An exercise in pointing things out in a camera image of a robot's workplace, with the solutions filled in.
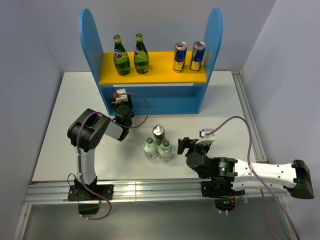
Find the black can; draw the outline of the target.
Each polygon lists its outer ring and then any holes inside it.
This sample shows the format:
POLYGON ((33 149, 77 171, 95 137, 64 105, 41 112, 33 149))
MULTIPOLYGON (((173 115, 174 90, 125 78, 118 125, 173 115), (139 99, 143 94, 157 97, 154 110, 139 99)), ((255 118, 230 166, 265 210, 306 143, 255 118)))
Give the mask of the black can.
POLYGON ((165 128, 161 124, 157 124, 152 129, 155 142, 160 145, 166 140, 165 128))

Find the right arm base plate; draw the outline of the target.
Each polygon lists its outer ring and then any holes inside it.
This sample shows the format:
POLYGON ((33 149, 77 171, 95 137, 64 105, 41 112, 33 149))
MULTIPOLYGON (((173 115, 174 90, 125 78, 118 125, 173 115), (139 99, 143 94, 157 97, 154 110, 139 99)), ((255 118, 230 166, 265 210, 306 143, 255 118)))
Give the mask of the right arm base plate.
POLYGON ((224 181, 202 181, 201 194, 203 197, 214 199, 226 199, 231 196, 245 195, 244 190, 233 190, 231 182, 224 181))

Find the green glass bottle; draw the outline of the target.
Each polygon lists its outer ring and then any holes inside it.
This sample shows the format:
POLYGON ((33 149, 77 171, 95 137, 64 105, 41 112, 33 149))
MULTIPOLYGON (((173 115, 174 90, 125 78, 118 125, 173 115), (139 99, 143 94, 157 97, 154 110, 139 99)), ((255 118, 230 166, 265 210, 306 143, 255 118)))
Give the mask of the green glass bottle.
POLYGON ((141 33, 137 33, 135 39, 136 45, 133 55, 134 67, 138 74, 146 74, 149 70, 150 59, 143 41, 143 35, 141 33))
POLYGON ((126 76, 131 71, 129 55, 122 44, 120 35, 114 35, 113 41, 113 62, 115 65, 115 69, 119 75, 126 76))

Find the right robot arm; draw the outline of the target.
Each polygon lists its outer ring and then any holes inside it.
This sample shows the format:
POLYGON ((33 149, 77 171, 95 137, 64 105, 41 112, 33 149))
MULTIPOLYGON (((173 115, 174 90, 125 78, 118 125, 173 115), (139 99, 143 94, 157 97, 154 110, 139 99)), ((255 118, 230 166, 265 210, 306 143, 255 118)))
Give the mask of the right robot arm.
POLYGON ((212 140, 178 140, 177 154, 184 151, 187 166, 202 179, 201 193, 207 198, 240 196, 247 190, 287 190, 291 197, 315 197, 310 169, 303 160, 287 164, 248 163, 229 157, 208 157, 212 140))

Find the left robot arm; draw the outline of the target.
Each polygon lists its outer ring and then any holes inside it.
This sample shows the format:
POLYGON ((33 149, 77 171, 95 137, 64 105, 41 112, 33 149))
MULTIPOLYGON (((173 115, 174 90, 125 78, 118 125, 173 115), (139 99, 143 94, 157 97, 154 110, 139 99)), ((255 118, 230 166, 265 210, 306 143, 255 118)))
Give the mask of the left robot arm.
POLYGON ((112 199, 114 186, 98 185, 95 149, 104 135, 123 141, 133 124, 134 113, 130 95, 121 93, 117 96, 115 93, 110 104, 115 112, 114 119, 88 108, 67 131, 67 137, 75 147, 77 157, 77 173, 74 184, 69 186, 69 201, 98 200, 100 196, 107 200, 112 199))

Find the clear water bottle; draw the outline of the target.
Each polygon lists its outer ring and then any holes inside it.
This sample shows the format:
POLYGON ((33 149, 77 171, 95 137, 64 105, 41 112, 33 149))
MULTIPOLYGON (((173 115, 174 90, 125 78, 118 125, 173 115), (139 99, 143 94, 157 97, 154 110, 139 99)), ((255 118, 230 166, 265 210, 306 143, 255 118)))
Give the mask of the clear water bottle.
POLYGON ((169 162, 172 158, 172 145, 168 140, 162 142, 158 148, 159 159, 162 162, 169 162))
POLYGON ((151 137, 144 142, 143 150, 147 159, 155 159, 158 156, 158 144, 151 137))

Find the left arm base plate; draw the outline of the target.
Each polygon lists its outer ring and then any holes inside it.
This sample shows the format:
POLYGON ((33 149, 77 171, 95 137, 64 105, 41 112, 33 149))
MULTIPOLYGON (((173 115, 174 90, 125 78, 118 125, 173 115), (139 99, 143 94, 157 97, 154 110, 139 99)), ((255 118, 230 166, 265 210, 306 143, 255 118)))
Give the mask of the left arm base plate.
MULTIPOLYGON (((97 185, 96 189, 93 190, 95 193, 103 196, 107 200, 112 200, 114 193, 113 184, 97 185)), ((90 191, 86 190, 82 185, 71 185, 67 200, 69 202, 83 202, 83 201, 98 201, 101 198, 90 191)))

